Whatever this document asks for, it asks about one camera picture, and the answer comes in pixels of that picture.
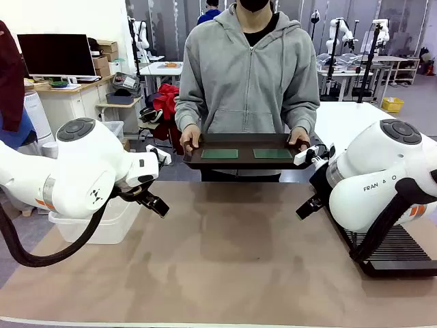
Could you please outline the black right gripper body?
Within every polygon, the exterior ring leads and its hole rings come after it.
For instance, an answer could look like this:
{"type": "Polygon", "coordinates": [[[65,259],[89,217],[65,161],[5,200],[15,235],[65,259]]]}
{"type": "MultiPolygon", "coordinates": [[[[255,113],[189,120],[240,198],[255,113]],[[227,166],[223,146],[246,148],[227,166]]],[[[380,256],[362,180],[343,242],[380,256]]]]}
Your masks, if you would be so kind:
{"type": "Polygon", "coordinates": [[[315,164],[315,172],[310,177],[309,182],[313,186],[315,191],[314,196],[311,198],[311,202],[315,205],[327,205],[330,196],[330,185],[326,177],[326,171],[328,169],[328,161],[317,162],[315,164]]]}

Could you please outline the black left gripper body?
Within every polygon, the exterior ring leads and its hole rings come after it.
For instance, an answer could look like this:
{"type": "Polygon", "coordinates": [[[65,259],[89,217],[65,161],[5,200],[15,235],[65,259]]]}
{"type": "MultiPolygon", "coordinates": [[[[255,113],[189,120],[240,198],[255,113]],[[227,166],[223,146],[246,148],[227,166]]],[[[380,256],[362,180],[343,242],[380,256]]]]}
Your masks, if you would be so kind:
{"type": "Polygon", "coordinates": [[[127,202],[138,202],[148,208],[155,208],[161,203],[161,199],[152,194],[149,188],[154,183],[154,180],[142,182],[136,187],[129,187],[125,182],[116,184],[115,194],[127,202]]]}

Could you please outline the person's left hand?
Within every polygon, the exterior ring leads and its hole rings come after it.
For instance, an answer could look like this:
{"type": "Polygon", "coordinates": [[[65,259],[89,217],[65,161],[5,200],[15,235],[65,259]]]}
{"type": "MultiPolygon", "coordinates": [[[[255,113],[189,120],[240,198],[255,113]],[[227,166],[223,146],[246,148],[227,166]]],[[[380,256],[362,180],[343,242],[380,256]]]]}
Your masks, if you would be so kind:
{"type": "Polygon", "coordinates": [[[311,147],[308,132],[303,127],[293,128],[288,138],[288,144],[301,151],[311,147]]]}

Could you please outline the person's right hand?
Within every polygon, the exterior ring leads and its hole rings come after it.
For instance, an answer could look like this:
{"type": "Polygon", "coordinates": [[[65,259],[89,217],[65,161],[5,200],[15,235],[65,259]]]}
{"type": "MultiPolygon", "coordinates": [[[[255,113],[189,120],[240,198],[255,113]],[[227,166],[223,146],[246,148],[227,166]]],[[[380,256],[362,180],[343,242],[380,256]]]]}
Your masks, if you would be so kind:
{"type": "Polygon", "coordinates": [[[196,124],[189,124],[183,131],[180,138],[181,146],[185,152],[192,152],[199,148],[201,131],[196,124]]]}

